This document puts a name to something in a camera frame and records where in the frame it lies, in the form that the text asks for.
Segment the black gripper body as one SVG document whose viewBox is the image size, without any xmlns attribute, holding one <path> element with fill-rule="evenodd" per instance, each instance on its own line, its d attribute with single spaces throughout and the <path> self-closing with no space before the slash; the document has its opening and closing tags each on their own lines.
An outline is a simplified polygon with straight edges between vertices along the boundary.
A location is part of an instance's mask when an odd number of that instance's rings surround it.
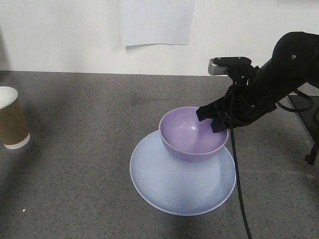
<svg viewBox="0 0 319 239">
<path fill-rule="evenodd" d="M 277 75 L 257 72 L 250 77 L 228 72 L 233 80 L 225 99 L 225 116 L 231 127 L 248 126 L 277 106 Z"/>
</svg>

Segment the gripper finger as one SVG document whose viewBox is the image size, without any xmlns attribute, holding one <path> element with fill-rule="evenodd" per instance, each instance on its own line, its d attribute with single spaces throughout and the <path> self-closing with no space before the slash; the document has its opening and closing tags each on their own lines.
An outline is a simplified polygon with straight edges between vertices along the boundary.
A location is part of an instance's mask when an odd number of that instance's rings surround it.
<svg viewBox="0 0 319 239">
<path fill-rule="evenodd" d="M 199 107 L 196 110 L 196 115 L 199 121 L 207 119 L 224 121 L 225 99 L 219 98 L 218 100 L 209 103 L 208 105 Z"/>
<path fill-rule="evenodd" d="M 226 129 L 230 129 L 230 118 L 215 118 L 212 120 L 211 128 L 214 133 L 222 132 Z"/>
</svg>

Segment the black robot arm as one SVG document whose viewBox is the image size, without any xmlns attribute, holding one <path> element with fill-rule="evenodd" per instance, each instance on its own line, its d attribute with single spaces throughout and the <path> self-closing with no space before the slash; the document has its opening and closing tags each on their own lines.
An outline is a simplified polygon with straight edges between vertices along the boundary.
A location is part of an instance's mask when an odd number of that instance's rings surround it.
<svg viewBox="0 0 319 239">
<path fill-rule="evenodd" d="M 223 97 L 196 111 L 199 121 L 212 120 L 213 132 L 255 122 L 306 82 L 318 86 L 319 37 L 289 32 L 279 39 L 271 59 L 262 67 L 251 64 L 242 56 L 210 59 L 210 75 L 227 75 L 233 80 Z"/>
</svg>

